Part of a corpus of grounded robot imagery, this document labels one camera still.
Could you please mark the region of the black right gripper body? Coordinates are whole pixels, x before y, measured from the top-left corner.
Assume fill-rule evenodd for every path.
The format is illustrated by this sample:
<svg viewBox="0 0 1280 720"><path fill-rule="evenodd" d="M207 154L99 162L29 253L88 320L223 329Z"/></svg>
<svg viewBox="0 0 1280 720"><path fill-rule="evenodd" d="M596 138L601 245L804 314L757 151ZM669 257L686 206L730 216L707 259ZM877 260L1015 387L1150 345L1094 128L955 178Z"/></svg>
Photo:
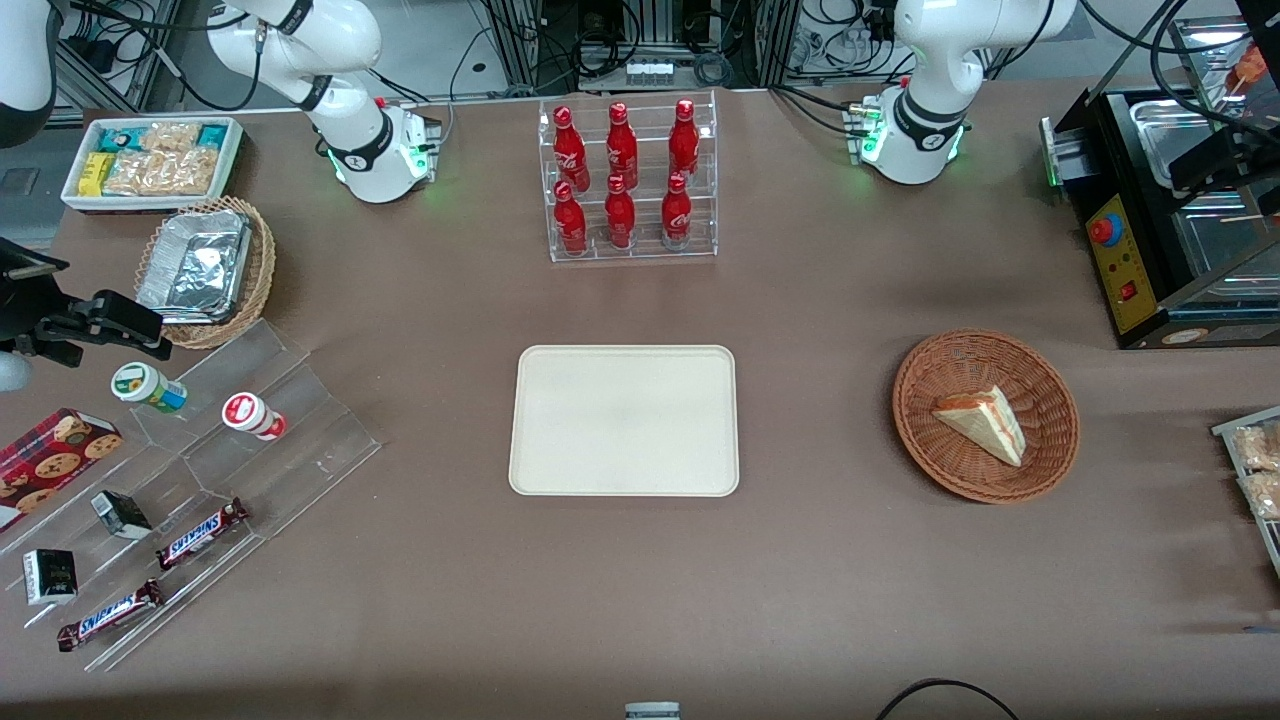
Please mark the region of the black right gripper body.
<svg viewBox="0 0 1280 720"><path fill-rule="evenodd" d="M64 313L72 301L55 274L70 264L1 238L1 342L32 332L46 316Z"/></svg>

